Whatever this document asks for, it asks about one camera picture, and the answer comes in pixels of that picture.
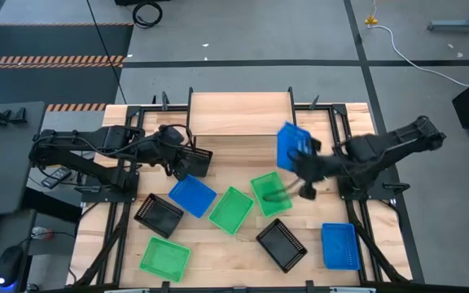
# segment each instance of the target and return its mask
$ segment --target gray floor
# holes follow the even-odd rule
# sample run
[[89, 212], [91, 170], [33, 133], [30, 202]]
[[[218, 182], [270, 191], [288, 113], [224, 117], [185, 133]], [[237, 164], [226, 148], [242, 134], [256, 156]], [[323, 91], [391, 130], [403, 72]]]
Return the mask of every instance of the gray floor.
[[[90, 2], [99, 22], [130, 21], [128, 9], [115, 7], [113, 0]], [[407, 57], [469, 59], [469, 34], [426, 30], [430, 20], [467, 18], [469, 0], [377, 3], [380, 24], [394, 31], [397, 47]], [[363, 24], [371, 0], [352, 4], [367, 58], [398, 60], [389, 35]], [[126, 61], [357, 59], [340, 0], [172, 0], [160, 5], [160, 25], [134, 29]], [[80, 0], [7, 0], [0, 13], [0, 23], [90, 21]], [[469, 83], [469, 67], [434, 69]], [[448, 136], [440, 150], [412, 155], [397, 167], [401, 180], [412, 185], [405, 200], [426, 281], [469, 286], [469, 138], [450, 102], [463, 88], [409, 67], [372, 68], [371, 73], [387, 129], [427, 115]], [[320, 94], [323, 102], [369, 102], [359, 67], [127, 68], [121, 84], [128, 103], [148, 103], [162, 90], [171, 103], [185, 103], [189, 86], [198, 91], [271, 91], [289, 85], [297, 101]], [[50, 113], [45, 127], [97, 128], [100, 115]], [[63, 260], [56, 261], [64, 261], [64, 268], [55, 269], [48, 261], [37, 264], [34, 278], [44, 288], [59, 287], [57, 277], [66, 274], [69, 253], [60, 254]], [[53, 268], [56, 277], [44, 277], [45, 267]]]

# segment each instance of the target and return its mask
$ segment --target wooden table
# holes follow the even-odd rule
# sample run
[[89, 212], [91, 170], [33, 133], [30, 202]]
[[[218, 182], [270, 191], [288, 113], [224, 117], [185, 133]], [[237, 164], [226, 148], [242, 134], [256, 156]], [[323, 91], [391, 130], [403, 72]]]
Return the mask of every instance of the wooden table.
[[[108, 105], [103, 125], [123, 125], [124, 105]], [[348, 119], [353, 135], [373, 133], [374, 128], [366, 103], [347, 103]], [[196, 110], [192, 103], [191, 113]], [[258, 117], [253, 116], [258, 124]], [[307, 129], [315, 138], [322, 141], [322, 153], [329, 155], [333, 145], [328, 115], [324, 111], [296, 111], [297, 124]], [[185, 112], [148, 112], [145, 115], [144, 129], [147, 134], [155, 131], [160, 124], [186, 123]], [[218, 196], [201, 219], [186, 213], [170, 241], [189, 247], [191, 258], [186, 272], [175, 287], [231, 287], [231, 286], [304, 286], [305, 280], [313, 280], [316, 286], [352, 286], [359, 280], [355, 271], [335, 271], [325, 268], [322, 258], [321, 224], [324, 222], [348, 222], [344, 202], [338, 195], [334, 180], [318, 183], [316, 201], [295, 197], [293, 208], [278, 214], [284, 224], [303, 243], [309, 253], [285, 274], [271, 260], [265, 250], [256, 242], [259, 234], [275, 216], [261, 215], [257, 204], [236, 236], [230, 236], [208, 220], [208, 214], [220, 200], [228, 186], [235, 186], [254, 198], [249, 181], [262, 174], [278, 171], [284, 184], [295, 179], [293, 173], [276, 167], [275, 136], [212, 136], [202, 128], [204, 136], [197, 138], [197, 146], [213, 151], [213, 161], [206, 178], [201, 180], [214, 189]], [[97, 162], [105, 166], [116, 165], [115, 160], [97, 156]], [[145, 273], [138, 268], [142, 254], [152, 236], [156, 234], [133, 219], [134, 214], [145, 198], [154, 193], [177, 205], [167, 194], [177, 182], [174, 177], [166, 177], [160, 166], [140, 169], [138, 199], [133, 204], [128, 234], [125, 244], [125, 257], [121, 273], [121, 287], [160, 287], [162, 279]], [[101, 203], [89, 212], [79, 225], [77, 241], [72, 257], [72, 270], [80, 277], [95, 258], [103, 243], [108, 203]], [[384, 255], [405, 277], [410, 278], [410, 268], [405, 254], [397, 215], [381, 203], [369, 201], [370, 220], [375, 241]], [[364, 244], [363, 257], [369, 279], [372, 278], [370, 258]], [[110, 254], [109, 264], [113, 264], [115, 252]], [[112, 265], [108, 265], [106, 280], [112, 275]]]

